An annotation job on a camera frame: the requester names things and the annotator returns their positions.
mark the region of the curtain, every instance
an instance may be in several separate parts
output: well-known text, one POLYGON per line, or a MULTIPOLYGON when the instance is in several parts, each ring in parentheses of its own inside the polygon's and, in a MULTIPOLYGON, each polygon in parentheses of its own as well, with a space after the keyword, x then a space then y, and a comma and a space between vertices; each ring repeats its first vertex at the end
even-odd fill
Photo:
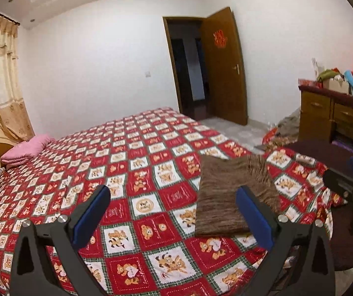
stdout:
POLYGON ((18 25, 0 16, 0 126, 16 140, 33 137, 17 79, 18 25))

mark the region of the pink pillow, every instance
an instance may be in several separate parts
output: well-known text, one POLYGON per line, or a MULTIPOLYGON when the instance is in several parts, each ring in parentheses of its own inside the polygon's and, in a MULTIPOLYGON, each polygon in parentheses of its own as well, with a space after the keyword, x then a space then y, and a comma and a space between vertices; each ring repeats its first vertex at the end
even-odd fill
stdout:
POLYGON ((21 159, 32 159, 39 155, 42 150, 53 141, 47 134, 39 134, 30 139, 30 141, 24 141, 7 151, 1 157, 2 163, 9 163, 10 161, 16 162, 21 159))
POLYGON ((26 162, 28 162, 29 159, 23 159, 23 160, 20 160, 20 161, 17 161, 15 163, 9 163, 6 165, 6 170, 9 170, 10 168, 13 168, 13 167, 17 167, 17 166, 21 166, 23 164, 25 164, 26 162))

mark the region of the cardboard box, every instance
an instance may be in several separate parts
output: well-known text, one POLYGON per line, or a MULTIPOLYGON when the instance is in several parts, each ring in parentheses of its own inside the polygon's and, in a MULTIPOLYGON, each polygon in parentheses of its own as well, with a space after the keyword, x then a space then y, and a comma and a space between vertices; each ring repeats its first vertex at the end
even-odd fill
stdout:
POLYGON ((324 89, 329 89, 332 91, 337 91, 340 93, 344 93, 344 94, 349 94, 349 83, 347 83, 346 81, 338 81, 335 79, 329 79, 326 81, 323 81, 323 88, 324 89))

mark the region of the black clamp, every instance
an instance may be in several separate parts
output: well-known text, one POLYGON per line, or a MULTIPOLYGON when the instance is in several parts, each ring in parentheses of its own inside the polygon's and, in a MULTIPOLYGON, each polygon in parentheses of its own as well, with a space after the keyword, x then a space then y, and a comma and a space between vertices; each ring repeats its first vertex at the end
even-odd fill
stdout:
POLYGON ((259 246, 268 250, 256 273, 238 295, 271 295, 292 246, 299 246, 299 255, 277 295, 335 295, 333 256, 321 220, 298 224, 285 215, 276 217, 247 186, 238 189, 236 203, 259 246))
POLYGON ((70 216, 60 215, 49 224, 22 223, 11 269, 11 296, 69 296, 52 268, 46 246, 54 246, 65 272, 79 296, 106 296, 78 254, 89 242, 109 206, 111 194, 98 186, 70 216))

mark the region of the folded brown blanket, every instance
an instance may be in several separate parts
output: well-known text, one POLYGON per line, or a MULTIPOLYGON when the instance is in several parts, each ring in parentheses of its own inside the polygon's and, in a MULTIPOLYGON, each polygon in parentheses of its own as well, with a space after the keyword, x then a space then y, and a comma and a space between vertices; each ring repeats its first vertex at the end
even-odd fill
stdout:
POLYGON ((249 186, 261 202, 279 212, 278 191, 260 155, 223 160, 200 156, 201 182, 197 199, 195 236, 231 236, 249 231, 235 204, 237 189, 249 186))

